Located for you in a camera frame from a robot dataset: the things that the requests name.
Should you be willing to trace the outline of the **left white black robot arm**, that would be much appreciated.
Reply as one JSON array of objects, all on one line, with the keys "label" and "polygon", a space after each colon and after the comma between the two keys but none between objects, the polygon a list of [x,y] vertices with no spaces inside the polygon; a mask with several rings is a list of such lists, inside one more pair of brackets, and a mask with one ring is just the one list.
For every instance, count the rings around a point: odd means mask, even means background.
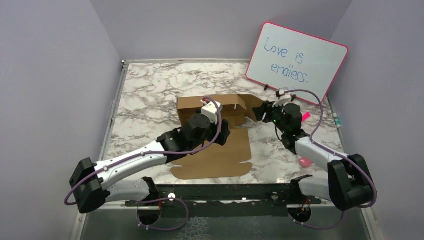
[{"label": "left white black robot arm", "polygon": [[163,133],[130,153],[97,162],[84,158],[69,179],[71,190],[64,204],[76,205],[81,214],[116,201],[132,200],[152,205],[157,200],[154,182],[147,177],[136,181],[125,181],[125,178],[203,152],[212,144],[224,146],[230,134],[226,119],[218,117],[214,122],[205,114],[197,113],[181,127]]}]

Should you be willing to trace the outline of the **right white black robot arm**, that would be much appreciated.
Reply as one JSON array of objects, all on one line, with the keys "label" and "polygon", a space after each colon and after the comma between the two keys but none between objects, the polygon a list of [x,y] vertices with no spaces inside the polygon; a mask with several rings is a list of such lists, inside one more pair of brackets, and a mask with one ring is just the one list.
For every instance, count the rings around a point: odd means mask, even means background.
[{"label": "right white black robot arm", "polygon": [[299,105],[276,106],[264,101],[252,109],[256,119],[273,123],[281,132],[284,147],[295,155],[307,158],[327,172],[327,177],[305,175],[291,181],[289,199],[300,204],[308,197],[331,201],[340,211],[369,208],[376,203],[378,193],[365,159],[347,155],[315,141],[302,128],[303,115]]}]

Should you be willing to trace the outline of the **brown cardboard box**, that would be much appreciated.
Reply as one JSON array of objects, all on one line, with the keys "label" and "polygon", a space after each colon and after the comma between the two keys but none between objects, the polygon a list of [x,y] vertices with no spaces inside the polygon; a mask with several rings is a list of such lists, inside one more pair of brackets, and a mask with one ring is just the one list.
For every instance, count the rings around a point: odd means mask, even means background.
[{"label": "brown cardboard box", "polygon": [[207,149],[173,162],[171,173],[180,180],[241,177],[251,169],[251,143],[248,129],[243,127],[247,119],[256,122],[253,108],[263,100],[251,94],[211,95],[222,104],[222,117],[229,123],[230,135],[226,144],[212,144]]}]

